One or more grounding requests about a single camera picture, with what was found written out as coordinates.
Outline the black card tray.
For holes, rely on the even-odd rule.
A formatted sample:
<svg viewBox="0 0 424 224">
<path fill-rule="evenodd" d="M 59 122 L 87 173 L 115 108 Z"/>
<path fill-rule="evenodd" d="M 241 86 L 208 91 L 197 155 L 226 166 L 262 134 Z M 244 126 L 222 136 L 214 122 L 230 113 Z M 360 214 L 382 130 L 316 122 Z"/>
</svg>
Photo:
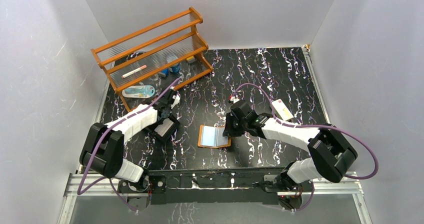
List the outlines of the black card tray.
<svg viewBox="0 0 424 224">
<path fill-rule="evenodd" d="M 151 134 L 154 139 L 160 144 L 167 144 L 172 135 L 177 131 L 180 122 L 174 115 L 164 119 L 162 124 L 154 123 L 145 128 L 148 134 Z"/>
</svg>

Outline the orange card holder wallet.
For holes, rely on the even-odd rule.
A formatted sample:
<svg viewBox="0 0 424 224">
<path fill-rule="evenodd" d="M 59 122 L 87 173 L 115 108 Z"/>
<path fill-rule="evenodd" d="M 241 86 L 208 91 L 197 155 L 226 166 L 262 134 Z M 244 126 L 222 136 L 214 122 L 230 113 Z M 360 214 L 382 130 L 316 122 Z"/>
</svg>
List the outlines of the orange card holder wallet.
<svg viewBox="0 0 424 224">
<path fill-rule="evenodd" d="M 224 126 L 201 125 L 197 146 L 201 148 L 220 149 L 231 146 L 231 139 L 224 136 Z"/>
</svg>

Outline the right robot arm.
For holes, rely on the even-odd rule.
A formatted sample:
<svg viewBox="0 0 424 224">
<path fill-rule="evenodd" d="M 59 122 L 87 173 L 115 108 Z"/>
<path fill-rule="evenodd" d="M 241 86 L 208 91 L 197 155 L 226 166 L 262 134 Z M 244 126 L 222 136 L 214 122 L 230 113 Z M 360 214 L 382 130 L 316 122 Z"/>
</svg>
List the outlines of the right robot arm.
<svg viewBox="0 0 424 224">
<path fill-rule="evenodd" d="M 266 174 L 253 184 L 265 192 L 295 191 L 303 182 L 325 178 L 339 183 L 358 157 L 357 151 L 335 126 L 295 127 L 269 113 L 258 114 L 245 100 L 230 98 L 223 136 L 235 138 L 249 133 L 254 137 L 280 141 L 307 151 L 309 158 L 289 163 L 278 175 Z"/>
</svg>

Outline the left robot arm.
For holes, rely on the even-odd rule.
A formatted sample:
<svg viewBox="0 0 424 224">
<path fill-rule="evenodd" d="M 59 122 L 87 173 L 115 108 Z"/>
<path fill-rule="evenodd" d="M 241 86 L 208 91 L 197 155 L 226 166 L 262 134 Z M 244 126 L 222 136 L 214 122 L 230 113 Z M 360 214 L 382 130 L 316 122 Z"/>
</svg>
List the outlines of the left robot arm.
<svg viewBox="0 0 424 224">
<path fill-rule="evenodd" d="M 124 158 L 124 145 L 141 131 L 151 134 L 160 144 L 166 144 L 180 125 L 172 114 L 180 98 L 176 90 L 169 89 L 152 105 L 140 104 L 107 124 L 94 123 L 81 151 L 80 164 L 106 178 L 129 181 L 135 191 L 144 192 L 150 184 L 147 171 Z"/>
</svg>

